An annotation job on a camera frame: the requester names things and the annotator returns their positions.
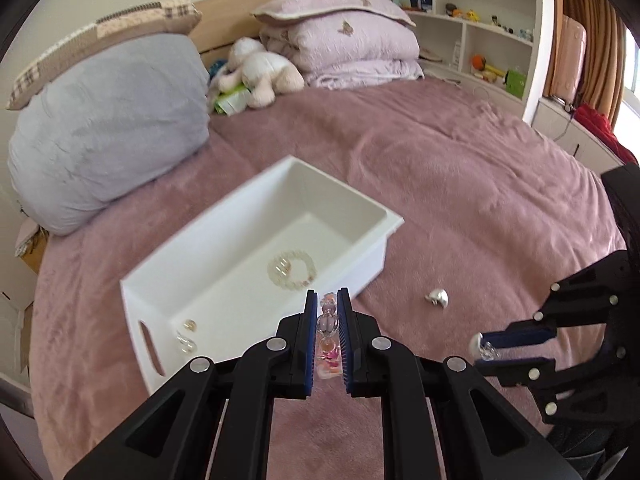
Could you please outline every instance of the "window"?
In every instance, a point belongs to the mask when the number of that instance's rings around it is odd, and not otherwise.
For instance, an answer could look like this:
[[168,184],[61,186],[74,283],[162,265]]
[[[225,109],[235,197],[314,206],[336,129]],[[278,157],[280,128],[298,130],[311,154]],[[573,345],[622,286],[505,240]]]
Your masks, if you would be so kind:
[[614,133],[640,159],[640,48],[626,31],[625,93]]

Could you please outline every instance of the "plaid pillow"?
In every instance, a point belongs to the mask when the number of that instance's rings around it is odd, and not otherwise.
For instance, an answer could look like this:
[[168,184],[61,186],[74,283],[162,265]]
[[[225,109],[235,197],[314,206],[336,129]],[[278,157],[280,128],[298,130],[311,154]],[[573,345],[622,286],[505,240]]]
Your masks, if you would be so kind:
[[170,32],[189,34],[202,14],[189,0],[130,7],[87,25],[48,48],[16,78],[7,110],[20,110],[44,85],[93,54],[123,41]]

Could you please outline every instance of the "curtain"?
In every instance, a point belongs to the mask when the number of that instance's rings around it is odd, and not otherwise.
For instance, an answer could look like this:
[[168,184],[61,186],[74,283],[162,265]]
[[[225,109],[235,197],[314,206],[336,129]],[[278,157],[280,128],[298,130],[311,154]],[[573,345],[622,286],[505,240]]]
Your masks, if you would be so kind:
[[581,23],[587,31],[587,51],[575,104],[590,105],[615,125],[624,90],[625,25],[608,0],[560,0],[559,5],[556,2],[552,73],[547,75],[545,95],[549,94],[556,69],[561,14]]

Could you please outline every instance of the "gray pillow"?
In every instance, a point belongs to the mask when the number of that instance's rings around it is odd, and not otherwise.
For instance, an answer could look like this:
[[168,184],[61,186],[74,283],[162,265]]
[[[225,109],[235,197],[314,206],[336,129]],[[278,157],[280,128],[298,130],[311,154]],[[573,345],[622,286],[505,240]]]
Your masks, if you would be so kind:
[[25,212],[67,235],[166,173],[209,138],[207,83],[181,34],[126,41],[71,67],[31,99],[9,142]]

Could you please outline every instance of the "white plush toy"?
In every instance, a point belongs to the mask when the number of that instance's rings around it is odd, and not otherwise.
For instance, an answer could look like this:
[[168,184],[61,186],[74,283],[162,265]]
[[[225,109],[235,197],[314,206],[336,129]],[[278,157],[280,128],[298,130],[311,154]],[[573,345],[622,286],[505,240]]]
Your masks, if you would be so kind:
[[232,91],[240,83],[251,91],[247,105],[264,108],[272,104],[276,94],[298,92],[305,80],[286,57],[267,52],[260,41],[240,38],[229,51],[228,63],[220,69],[209,87],[210,105],[218,93]]

